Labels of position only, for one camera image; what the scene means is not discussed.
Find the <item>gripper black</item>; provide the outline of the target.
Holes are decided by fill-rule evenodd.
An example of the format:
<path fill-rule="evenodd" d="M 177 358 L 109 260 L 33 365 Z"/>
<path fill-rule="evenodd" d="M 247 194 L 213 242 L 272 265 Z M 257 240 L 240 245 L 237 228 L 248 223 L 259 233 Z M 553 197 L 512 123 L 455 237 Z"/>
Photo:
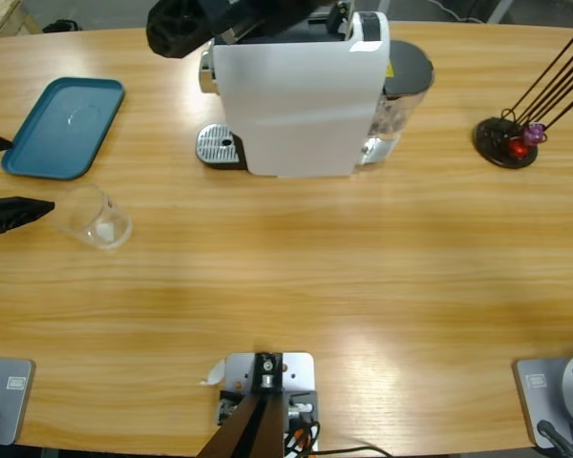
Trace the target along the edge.
<path fill-rule="evenodd" d="M 185 57 L 212 37 L 235 44 L 264 20 L 257 1 L 159 0 L 147 16 L 147 41 L 162 57 Z"/>

